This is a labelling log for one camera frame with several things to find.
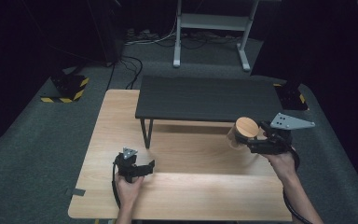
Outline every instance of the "silver metal plate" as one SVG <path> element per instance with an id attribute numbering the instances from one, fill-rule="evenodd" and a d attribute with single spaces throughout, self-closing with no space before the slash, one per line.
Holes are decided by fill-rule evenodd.
<path id="1" fill-rule="evenodd" d="M 128 159 L 129 157 L 135 155 L 136 153 L 138 153 L 137 150 L 130 149 L 130 148 L 128 148 L 128 147 L 123 147 L 124 160 L 126 160 L 126 159 Z"/>
<path id="2" fill-rule="evenodd" d="M 278 113 L 275 119 L 271 122 L 272 128 L 294 130 L 315 127 L 314 122 L 306 121 L 303 119 L 296 119 L 281 113 Z"/>

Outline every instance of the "white metal frame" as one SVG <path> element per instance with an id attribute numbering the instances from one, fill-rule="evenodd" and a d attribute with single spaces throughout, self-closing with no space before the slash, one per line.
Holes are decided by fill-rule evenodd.
<path id="1" fill-rule="evenodd" d="M 176 43 L 173 54 L 173 67 L 180 66 L 180 51 L 181 51 L 181 29 L 182 28 L 200 28 L 200 29 L 215 29 L 215 30 L 232 30 L 243 31 L 241 42 L 237 44 L 238 53 L 240 54 L 242 68 L 245 71 L 250 71 L 248 59 L 245 54 L 245 45 L 255 18 L 255 11 L 257 9 L 259 0 L 254 0 L 252 4 L 251 13 L 248 17 L 231 17 L 231 16 L 216 16 L 216 15 L 202 15 L 202 14 L 188 14 L 182 13 L 182 0 L 178 0 L 177 8 L 177 22 L 176 22 Z"/>

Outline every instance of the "hand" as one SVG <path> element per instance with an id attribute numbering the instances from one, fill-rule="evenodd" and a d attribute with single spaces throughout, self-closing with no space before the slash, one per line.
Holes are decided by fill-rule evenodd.
<path id="1" fill-rule="evenodd" d="M 262 154 L 271 163 L 278 178 L 285 182 L 296 176 L 295 160 L 291 152 L 285 152 L 278 155 L 265 155 Z"/>
<path id="2" fill-rule="evenodd" d="M 139 190 L 142 186 L 145 177 L 138 177 L 135 182 L 129 183 L 124 176 L 115 174 L 116 188 L 118 198 L 120 199 L 121 206 L 132 209 L 139 195 Z"/>

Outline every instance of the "small black table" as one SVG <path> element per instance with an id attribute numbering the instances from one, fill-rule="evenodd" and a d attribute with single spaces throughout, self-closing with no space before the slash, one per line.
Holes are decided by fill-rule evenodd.
<path id="1" fill-rule="evenodd" d="M 235 122 L 272 120 L 282 106 L 272 82 L 249 79 L 143 77 L 135 117 L 150 148 L 154 119 Z M 145 119 L 150 119 L 146 133 Z"/>

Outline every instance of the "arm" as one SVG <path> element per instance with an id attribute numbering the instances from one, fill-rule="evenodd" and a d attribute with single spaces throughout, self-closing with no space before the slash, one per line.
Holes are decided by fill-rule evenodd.
<path id="1" fill-rule="evenodd" d="M 279 155 L 263 155 L 271 163 L 278 178 L 282 181 L 283 189 L 295 211 L 313 224 L 323 223 L 310 202 L 296 174 L 295 161 L 292 154 L 286 152 Z M 294 223 L 302 223 L 293 217 Z"/>
<path id="2" fill-rule="evenodd" d="M 121 201 L 116 224 L 131 224 L 133 207 L 144 178 L 144 176 L 140 176 L 135 182 L 128 183 L 123 176 L 115 175 L 118 198 Z"/>

